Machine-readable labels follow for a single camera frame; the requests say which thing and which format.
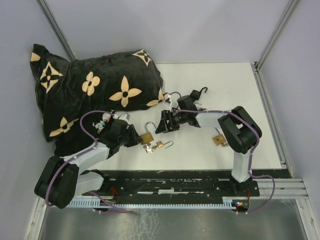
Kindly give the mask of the large brass padlock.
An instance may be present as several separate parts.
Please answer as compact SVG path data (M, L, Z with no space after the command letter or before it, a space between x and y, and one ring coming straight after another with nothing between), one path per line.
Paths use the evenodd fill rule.
M152 124L154 127L155 124L152 122L152 121L148 121L145 125L144 125L144 128L145 128L145 133L143 133L142 135L140 135L142 141L141 141L141 144L142 145L146 145L150 142L152 142L154 140L151 132L148 130L148 125Z

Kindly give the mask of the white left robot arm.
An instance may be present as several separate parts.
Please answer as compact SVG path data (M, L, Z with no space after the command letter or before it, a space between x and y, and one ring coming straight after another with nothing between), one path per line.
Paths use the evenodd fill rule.
M59 209L67 207L74 197L90 191L106 195L111 183L93 165L111 158L120 147L134 147L142 142L135 127L123 119L113 120L87 148L64 157L48 159L34 193Z

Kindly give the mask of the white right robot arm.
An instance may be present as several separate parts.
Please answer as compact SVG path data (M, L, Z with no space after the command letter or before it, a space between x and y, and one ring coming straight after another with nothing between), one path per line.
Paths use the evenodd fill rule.
M195 98L185 95L178 98L177 110L163 110L156 134L178 131L180 125L189 124L196 128L219 128L227 143L233 150L233 168L229 183L231 193L242 195L248 189L248 181L252 177L253 151L258 146L262 131L249 113L242 107L232 110L199 110Z

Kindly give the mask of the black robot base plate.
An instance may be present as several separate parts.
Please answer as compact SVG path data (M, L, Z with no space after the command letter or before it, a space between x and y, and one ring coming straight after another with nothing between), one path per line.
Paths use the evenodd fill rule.
M229 170L102 170L99 196L119 204L220 204L224 197L258 197L258 183L236 183Z

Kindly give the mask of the large padlock keys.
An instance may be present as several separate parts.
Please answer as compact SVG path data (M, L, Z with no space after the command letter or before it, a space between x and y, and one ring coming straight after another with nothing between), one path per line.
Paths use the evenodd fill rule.
M157 149L157 146L147 143L143 145L143 149L146 151L146 153L153 153Z

